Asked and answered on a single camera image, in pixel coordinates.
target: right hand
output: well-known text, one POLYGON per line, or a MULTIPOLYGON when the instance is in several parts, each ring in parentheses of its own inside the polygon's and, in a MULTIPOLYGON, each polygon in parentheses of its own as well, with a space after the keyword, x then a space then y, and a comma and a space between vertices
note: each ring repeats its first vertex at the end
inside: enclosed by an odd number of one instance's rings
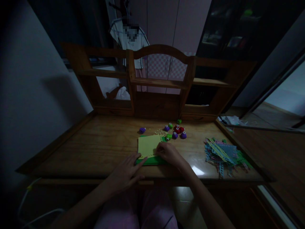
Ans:
POLYGON ((173 166, 176 166, 178 169, 187 163, 171 143, 160 142, 157 146, 156 155, 160 156, 173 166))

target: desk drawer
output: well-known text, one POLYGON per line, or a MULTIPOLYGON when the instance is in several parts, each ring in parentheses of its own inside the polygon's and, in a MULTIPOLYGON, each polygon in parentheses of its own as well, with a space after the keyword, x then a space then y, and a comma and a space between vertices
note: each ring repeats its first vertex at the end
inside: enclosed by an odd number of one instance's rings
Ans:
POLYGON ((205 121, 205 122, 213 122, 217 119, 217 116, 208 116, 208 115, 195 115, 195 114, 182 114, 182 121, 205 121))
POLYGON ((109 108, 95 108, 99 115, 133 116, 132 110, 120 110, 109 108))

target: forearm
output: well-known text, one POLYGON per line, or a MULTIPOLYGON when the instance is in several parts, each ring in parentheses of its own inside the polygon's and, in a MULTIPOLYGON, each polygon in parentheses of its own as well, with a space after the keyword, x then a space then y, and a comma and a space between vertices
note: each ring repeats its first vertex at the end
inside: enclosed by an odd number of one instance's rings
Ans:
POLYGON ((74 207, 69 209, 59 220, 52 224, 51 228, 76 228, 108 198, 110 198, 110 194, 106 190, 106 187, 100 184, 74 207))
POLYGON ((178 169, 185 180, 188 181, 207 227, 235 228, 214 197, 194 173, 191 166, 185 162, 178 169))

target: hand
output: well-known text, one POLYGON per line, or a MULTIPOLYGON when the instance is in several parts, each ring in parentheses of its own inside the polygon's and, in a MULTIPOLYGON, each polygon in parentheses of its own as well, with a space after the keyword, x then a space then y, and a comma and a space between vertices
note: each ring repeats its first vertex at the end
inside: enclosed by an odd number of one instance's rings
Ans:
POLYGON ((110 196, 114 196, 130 188, 137 181, 145 178, 143 175, 137 175, 133 177, 136 171, 138 171, 138 169, 147 160, 147 157, 145 157, 139 164, 134 165, 134 162, 140 156, 140 153, 129 155, 114 169, 114 171, 107 177, 107 179, 100 184, 109 191, 110 196))
POLYGON ((187 161, 171 143, 160 142, 157 146, 156 155, 160 156, 173 166, 176 166, 178 169, 181 169, 183 165, 187 164, 187 161))

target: arched wooden panel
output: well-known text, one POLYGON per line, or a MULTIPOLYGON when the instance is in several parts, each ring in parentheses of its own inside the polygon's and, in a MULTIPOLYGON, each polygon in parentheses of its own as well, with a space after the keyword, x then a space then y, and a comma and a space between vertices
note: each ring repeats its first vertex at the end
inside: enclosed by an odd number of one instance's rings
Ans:
POLYGON ((190 58, 184 55, 183 52, 179 51, 178 49, 168 46, 168 45, 150 45, 144 48, 141 48, 138 51, 133 53, 135 59, 140 59, 141 57, 150 55, 150 54, 166 54, 172 57, 177 58, 184 64, 188 64, 190 58))

